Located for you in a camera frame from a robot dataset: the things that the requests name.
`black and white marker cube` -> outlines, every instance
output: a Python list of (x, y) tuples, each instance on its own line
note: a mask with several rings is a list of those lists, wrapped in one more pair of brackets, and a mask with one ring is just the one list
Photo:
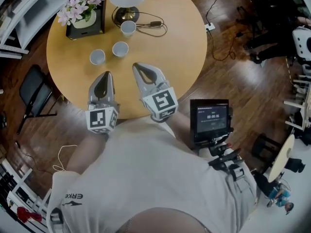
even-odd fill
[(153, 93), (142, 98), (142, 100), (154, 119), (159, 121), (171, 116), (178, 109), (178, 102), (173, 87)]
[(107, 133), (116, 126), (119, 113), (114, 107), (86, 111), (87, 129), (94, 133)]

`round wooden table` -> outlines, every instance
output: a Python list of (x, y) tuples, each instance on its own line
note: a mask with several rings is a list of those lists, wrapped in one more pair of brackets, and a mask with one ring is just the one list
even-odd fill
[[(207, 34), (202, 17), (191, 0), (145, 0), (138, 9), (164, 19), (168, 32), (163, 37), (152, 37), (135, 32), (126, 38), (111, 20), (115, 6), (106, 3), (105, 34), (77, 40), (66, 37), (66, 27), (55, 18), (47, 42), (47, 61), (50, 74), (61, 93), (77, 107), (87, 110), (88, 89), (103, 72), (114, 78), (115, 100), (121, 104), (119, 118), (146, 116), (149, 111), (139, 100), (132, 64), (143, 62), (160, 68), (174, 88), (176, 97), (184, 95), (197, 79), (207, 52)], [(141, 14), (137, 23), (158, 19)], [(145, 29), (161, 34), (162, 29)], [(124, 58), (112, 54), (118, 41), (129, 45)], [(94, 66), (89, 61), (91, 52), (102, 49), (106, 63)]]
[(274, 164), (271, 168), (269, 177), (268, 177), (268, 182), (274, 181), (282, 172), (284, 167), (286, 166), (286, 163), (288, 162), (288, 159), (290, 158), (290, 153), (294, 147), (295, 143), (295, 137), (293, 134), (291, 134), (283, 144), (280, 152), (278, 153)]

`hair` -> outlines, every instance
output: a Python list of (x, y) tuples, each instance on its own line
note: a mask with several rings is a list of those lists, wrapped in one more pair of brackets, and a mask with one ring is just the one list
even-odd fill
[(291, 202), (288, 202), (290, 204), (290, 208), (289, 210), (287, 211), (286, 214), (288, 214), (289, 212), (291, 212), (291, 210), (294, 208), (294, 203), (291, 203)]

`red object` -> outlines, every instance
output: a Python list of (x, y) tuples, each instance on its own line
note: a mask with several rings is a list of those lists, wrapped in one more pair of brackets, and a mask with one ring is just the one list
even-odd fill
[(30, 218), (32, 218), (32, 219), (34, 219), (34, 220), (36, 220), (38, 222), (42, 221), (42, 216), (39, 213), (29, 212), (24, 207), (18, 207), (17, 208), (17, 217), (23, 223), (26, 223), (28, 221), (28, 219), (30, 219)]

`white t-shirt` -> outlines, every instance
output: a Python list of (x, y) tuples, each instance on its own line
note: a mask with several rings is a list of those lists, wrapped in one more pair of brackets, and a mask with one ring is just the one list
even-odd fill
[(158, 125), (144, 120), (120, 124), (82, 175), (53, 175), (49, 230), (55, 207), (72, 233), (115, 233), (136, 214), (163, 207), (194, 217), (211, 233), (239, 232), (256, 196), (246, 165), (249, 189), (241, 193), (231, 175), (182, 150), (187, 147)]

